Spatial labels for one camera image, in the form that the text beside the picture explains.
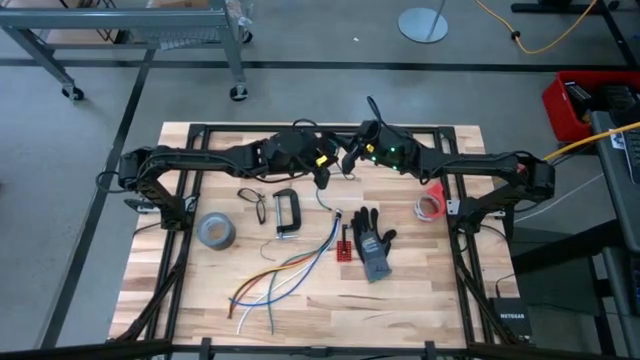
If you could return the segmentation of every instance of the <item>metal cart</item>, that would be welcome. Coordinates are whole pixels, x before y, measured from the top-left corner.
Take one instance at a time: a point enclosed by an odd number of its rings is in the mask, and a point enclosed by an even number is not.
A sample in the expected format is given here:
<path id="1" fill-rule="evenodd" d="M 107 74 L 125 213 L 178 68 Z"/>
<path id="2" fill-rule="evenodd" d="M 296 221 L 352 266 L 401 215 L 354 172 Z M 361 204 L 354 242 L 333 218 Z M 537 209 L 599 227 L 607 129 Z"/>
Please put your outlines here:
<path id="1" fill-rule="evenodd" d="M 64 66 L 54 58 L 57 49 L 158 49 L 159 41 L 134 41 L 131 30 L 143 32 L 163 29 L 165 33 L 212 29 L 215 39 L 189 45 L 189 48 L 224 49 L 235 79 L 229 91 L 234 101 L 247 98 L 246 77 L 240 50 L 253 35 L 229 14 L 225 0 L 208 0 L 210 8 L 6 8 L 0 6 L 0 26 L 33 59 L 62 84 L 62 94 L 71 100 L 82 100 L 84 93 L 75 85 Z M 115 42 L 102 44 L 48 44 L 29 29 L 125 29 L 129 34 Z"/>

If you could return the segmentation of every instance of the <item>wooden tabletop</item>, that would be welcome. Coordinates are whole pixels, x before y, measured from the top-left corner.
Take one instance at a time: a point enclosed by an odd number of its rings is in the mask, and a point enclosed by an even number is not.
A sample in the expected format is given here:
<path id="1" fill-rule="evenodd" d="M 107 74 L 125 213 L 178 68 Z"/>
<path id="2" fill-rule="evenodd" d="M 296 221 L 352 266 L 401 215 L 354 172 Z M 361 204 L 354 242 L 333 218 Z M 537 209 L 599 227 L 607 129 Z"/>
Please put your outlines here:
<path id="1" fill-rule="evenodd" d="M 159 143 L 184 147 L 189 125 L 165 123 Z M 455 130 L 461 153 L 484 153 L 478 126 L 456 126 Z M 210 148 L 246 144 L 270 135 L 215 133 Z M 416 134 L 415 137 L 425 145 L 433 146 L 432 136 Z M 329 235 L 333 214 L 321 208 L 316 201 L 316 187 L 311 176 L 279 184 L 263 184 L 232 178 L 224 173 L 205 173 L 196 221 L 210 212 L 223 212 L 235 224 L 237 237 L 230 248 L 214 251 L 194 236 L 175 342 L 199 344 L 202 337 L 211 337 L 216 345 L 423 347 L 424 341 L 431 340 L 439 348 L 464 347 L 446 220 L 442 218 L 424 223 L 416 218 L 414 202 L 425 188 L 415 178 L 400 176 L 371 162 L 358 162 L 354 173 L 358 177 L 354 181 L 347 181 L 340 175 L 332 176 L 329 186 L 320 192 L 320 196 L 329 206 L 344 211 L 345 222 L 350 221 L 353 212 L 361 206 L 380 210 L 380 232 L 391 228 L 398 232 L 388 257 L 393 273 L 369 284 L 355 252 L 352 262 L 338 263 L 335 249 L 331 249 L 291 296 L 273 305 L 274 335 L 270 332 L 264 307 L 251 312 L 242 333 L 237 335 L 236 328 L 245 309 L 238 307 L 233 318 L 227 319 L 228 298 L 254 273 L 319 247 Z M 170 172 L 163 175 L 161 182 L 173 192 L 177 178 L 178 172 Z M 489 177 L 464 178 L 469 196 L 478 197 L 493 189 Z M 454 178 L 451 177 L 450 181 L 455 190 Z M 250 187 L 266 195 L 266 224 L 258 224 L 253 204 L 236 197 L 240 187 Z M 264 259 L 259 249 L 276 235 L 272 194 L 287 187 L 295 189 L 300 198 L 302 228 L 298 238 L 273 240 L 264 247 L 264 255 L 277 260 L 272 262 Z M 138 227 L 158 220 L 157 215 L 141 216 Z M 487 219 L 484 223 L 502 230 L 499 221 Z M 140 232 L 133 239 L 110 336 L 123 332 L 151 298 L 165 234 L 165 231 L 154 228 Z M 513 273 L 509 250 L 505 240 L 490 230 L 476 234 L 476 241 L 485 289 L 488 296 L 493 296 L 495 281 Z M 297 270 L 284 271 L 279 279 L 285 279 Z M 518 296 L 514 281 L 511 277 L 500 282 L 503 296 Z M 268 280 L 265 279 L 248 293 L 245 300 L 253 302 L 267 288 Z M 166 310 L 165 304 L 160 316 L 159 334 L 164 333 Z M 478 309 L 473 300 L 471 310 L 476 338 L 482 339 Z"/>

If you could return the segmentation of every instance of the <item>concrete floor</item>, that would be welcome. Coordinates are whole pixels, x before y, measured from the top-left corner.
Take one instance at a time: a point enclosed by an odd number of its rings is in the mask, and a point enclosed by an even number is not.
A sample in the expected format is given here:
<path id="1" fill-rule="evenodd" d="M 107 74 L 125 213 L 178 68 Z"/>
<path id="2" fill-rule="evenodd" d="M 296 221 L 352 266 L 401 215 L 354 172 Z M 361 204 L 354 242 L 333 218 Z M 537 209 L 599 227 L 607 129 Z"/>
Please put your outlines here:
<path id="1" fill-rule="evenodd" d="M 486 3 L 516 23 L 531 48 L 548 43 L 575 19 L 514 15 L 507 2 Z M 246 60 L 623 63 L 600 17 L 587 18 L 557 49 L 535 57 L 520 53 L 505 28 L 472 1 L 447 3 L 444 15 L 450 33 L 437 44 L 416 44 L 398 32 L 395 21 L 404 9 L 435 4 L 434 0 L 256 1 L 256 37 L 243 56 Z M 638 45 L 631 37 L 640 33 L 637 16 L 633 4 L 624 4 L 623 11 L 616 13 L 634 50 Z M 184 50 L 159 53 L 157 58 L 220 56 L 211 50 Z M 0 57 L 26 54 L 0 34 Z M 60 51 L 57 57 L 140 59 L 142 53 Z M 66 101 L 59 94 L 59 84 L 42 69 L 0 67 L 0 153 L 4 155 L 0 161 L 0 351 L 31 348 L 39 339 L 95 190 L 94 177 L 104 165 L 137 70 L 72 68 L 69 72 L 87 94 L 86 101 Z M 478 124 L 490 152 L 525 149 L 543 156 L 556 147 L 540 98 L 553 76 L 248 70 L 250 98 L 234 103 L 227 95 L 233 83 L 226 70 L 154 69 L 125 151 L 155 144 L 164 121 L 271 122 L 306 117 L 357 123 L 371 118 L 365 97 L 372 95 L 390 123 Z M 563 164 L 558 170 L 557 195 L 601 171 L 597 159 L 590 157 Z M 137 219 L 122 203 L 125 197 L 109 197 L 61 345 L 96 343 L 106 336 Z M 600 180 L 519 225 L 575 233 L 612 217 L 608 192 Z M 531 311 L 542 346 L 598 350 L 588 317 L 549 309 Z"/>

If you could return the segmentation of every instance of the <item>caster wheel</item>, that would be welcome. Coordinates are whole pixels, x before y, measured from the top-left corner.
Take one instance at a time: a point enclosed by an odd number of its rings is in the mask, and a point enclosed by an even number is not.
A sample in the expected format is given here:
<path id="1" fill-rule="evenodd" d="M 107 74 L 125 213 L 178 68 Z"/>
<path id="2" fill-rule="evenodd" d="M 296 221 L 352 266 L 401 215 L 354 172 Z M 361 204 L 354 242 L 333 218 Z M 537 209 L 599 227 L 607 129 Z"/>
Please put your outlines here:
<path id="1" fill-rule="evenodd" d="M 83 100 L 84 92 L 78 88 L 73 88 L 73 96 L 69 96 L 67 89 L 62 89 L 62 95 L 70 100 Z"/>
<path id="2" fill-rule="evenodd" d="M 251 40 L 253 40 L 253 34 L 251 31 L 245 31 L 244 34 L 242 34 L 242 43 L 248 44 Z"/>
<path id="3" fill-rule="evenodd" d="M 229 91 L 229 97 L 233 101 L 242 101 L 248 96 L 249 92 L 247 92 L 247 89 L 245 89 L 244 87 L 242 88 L 241 92 L 238 92 L 238 86 L 231 88 L 231 90 Z"/>

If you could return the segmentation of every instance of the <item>work glove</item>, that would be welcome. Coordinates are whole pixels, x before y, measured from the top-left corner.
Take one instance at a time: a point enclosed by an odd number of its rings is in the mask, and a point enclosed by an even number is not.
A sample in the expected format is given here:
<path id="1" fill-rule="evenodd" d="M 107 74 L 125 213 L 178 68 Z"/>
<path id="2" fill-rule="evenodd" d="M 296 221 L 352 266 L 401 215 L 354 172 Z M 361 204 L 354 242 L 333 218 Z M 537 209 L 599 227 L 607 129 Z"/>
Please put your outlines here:
<path id="1" fill-rule="evenodd" d="M 351 220 L 356 251 L 364 263 L 365 274 L 370 283 L 391 274 L 387 255 L 391 250 L 391 240 L 397 235 L 395 230 L 389 230 L 380 238 L 379 215 L 378 209 L 371 209 L 371 219 L 369 219 L 369 209 L 363 206 L 359 212 L 356 211 L 353 214 L 353 220 Z"/>

